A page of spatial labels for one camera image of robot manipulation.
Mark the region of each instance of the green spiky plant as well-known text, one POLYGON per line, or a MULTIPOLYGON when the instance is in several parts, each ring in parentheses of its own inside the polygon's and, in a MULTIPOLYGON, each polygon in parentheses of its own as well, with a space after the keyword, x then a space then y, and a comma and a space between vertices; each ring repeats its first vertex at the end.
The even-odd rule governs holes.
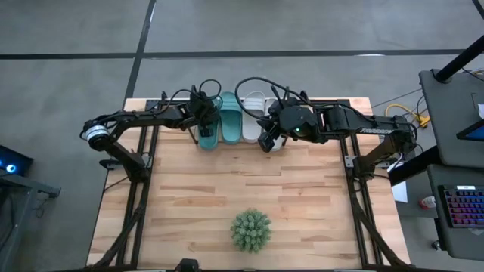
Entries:
POLYGON ((247 209, 237 215, 232 223, 234 245, 242 252, 258 253, 271 239, 271 221, 256 209, 247 209))

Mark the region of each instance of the yellow cable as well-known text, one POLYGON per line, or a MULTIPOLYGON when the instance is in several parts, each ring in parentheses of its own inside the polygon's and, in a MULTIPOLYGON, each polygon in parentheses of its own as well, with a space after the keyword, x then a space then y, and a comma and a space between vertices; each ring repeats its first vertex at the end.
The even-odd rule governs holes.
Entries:
POLYGON ((385 109, 385 116, 388 116, 389 109, 391 109, 393 107, 398 107, 398 108, 406 111, 407 113, 410 113, 411 115, 413 115, 415 117, 414 120, 416 119, 419 122, 419 124, 422 128, 426 128, 427 124, 430 122, 429 116, 424 117, 424 116, 421 116, 419 114, 416 114, 416 113, 412 112, 410 109, 408 109, 407 107, 400 105, 400 104, 390 104, 390 105, 388 105, 388 107, 385 109))
POLYGON ((390 105, 388 105, 388 107, 385 109, 385 116, 388 116, 388 111, 390 110, 390 108, 393 108, 393 107, 399 107, 400 109, 405 110, 407 113, 410 113, 411 115, 417 117, 416 113, 412 112, 407 107, 400 105, 400 104, 390 104, 390 105))

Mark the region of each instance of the gray floor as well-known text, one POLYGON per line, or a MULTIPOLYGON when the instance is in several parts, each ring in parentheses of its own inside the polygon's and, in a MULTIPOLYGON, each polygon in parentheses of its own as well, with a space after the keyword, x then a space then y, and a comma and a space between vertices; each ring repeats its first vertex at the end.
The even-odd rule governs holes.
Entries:
MULTIPOLYGON (((135 52, 147 3, 0 0, 0 54, 135 52)), ((464 0, 159 0, 146 51, 454 49, 479 38, 483 27, 472 1, 464 0)), ((143 60, 134 96, 172 94, 207 78, 230 91, 245 77, 264 76, 315 97, 363 96, 378 104, 418 89, 420 70, 453 57, 143 60)), ((468 67, 482 66, 480 57, 468 67)), ((33 157, 31 175, 63 188, 43 218, 33 217, 15 270, 84 265, 106 172, 97 163, 105 155, 78 133, 85 120, 122 106, 131 68, 132 60, 0 60, 0 144, 33 157)), ((241 92, 255 89, 270 95, 257 84, 241 92)), ((414 108, 420 96, 396 102, 414 108)), ((383 114, 387 104, 374 113, 383 114)), ((419 143, 435 144, 431 127, 420 130, 419 143)), ((482 270, 482 262, 430 248, 432 219, 401 220, 413 264, 482 270)))

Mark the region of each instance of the keyboard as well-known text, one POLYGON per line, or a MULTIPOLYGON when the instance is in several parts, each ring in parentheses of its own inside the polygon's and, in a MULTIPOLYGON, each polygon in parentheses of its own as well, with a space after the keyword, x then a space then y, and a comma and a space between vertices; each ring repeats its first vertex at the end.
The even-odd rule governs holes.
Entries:
POLYGON ((484 228, 483 186, 439 186, 449 227, 484 228))

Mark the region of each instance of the wooden table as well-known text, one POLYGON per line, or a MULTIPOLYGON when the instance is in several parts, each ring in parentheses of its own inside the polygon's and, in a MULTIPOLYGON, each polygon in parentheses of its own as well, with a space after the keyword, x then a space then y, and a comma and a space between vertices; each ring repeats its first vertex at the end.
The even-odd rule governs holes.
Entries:
MULTIPOLYGON (((371 114, 368 98, 346 99, 371 114)), ((128 99, 126 110, 143 110, 145 101, 128 99)), ((140 128, 129 129, 119 142, 136 150, 139 134, 140 128)), ((147 135, 148 146, 150 131, 147 135)), ((362 154, 379 144, 374 135, 359 135, 358 141, 362 154)), ((122 169, 110 172, 106 186, 125 176, 122 169)), ((377 229, 408 263, 388 180, 375 178, 368 189, 377 229)), ((119 234, 128 191, 126 181, 104 194, 88 264, 119 234)), ((365 240, 373 260, 367 233, 365 240)), ((219 143, 216 150, 204 151, 187 132, 161 128, 138 268, 173 269, 182 258, 196 258, 202 269, 361 268, 340 143, 289 140, 274 153, 263 153, 258 144, 219 143), (229 230, 235 215, 251 207, 272 220, 271 242, 258 255, 238 252, 229 230)))

